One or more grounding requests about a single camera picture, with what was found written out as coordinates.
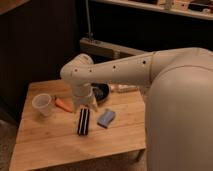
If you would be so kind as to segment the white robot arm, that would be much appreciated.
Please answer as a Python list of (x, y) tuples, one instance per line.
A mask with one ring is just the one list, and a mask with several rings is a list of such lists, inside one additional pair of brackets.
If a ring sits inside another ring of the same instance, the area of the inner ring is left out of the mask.
[(76, 107), (92, 103), (93, 83), (147, 88), (147, 171), (213, 171), (212, 51), (161, 50), (99, 64), (80, 54), (60, 76)]

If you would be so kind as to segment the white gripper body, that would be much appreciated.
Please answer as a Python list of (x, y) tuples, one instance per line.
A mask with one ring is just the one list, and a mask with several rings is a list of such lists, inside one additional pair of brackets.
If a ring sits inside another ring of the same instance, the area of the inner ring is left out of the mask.
[(88, 107), (94, 111), (97, 110), (97, 102), (90, 83), (73, 85), (71, 89), (71, 98), (74, 111), (77, 111), (81, 106)]

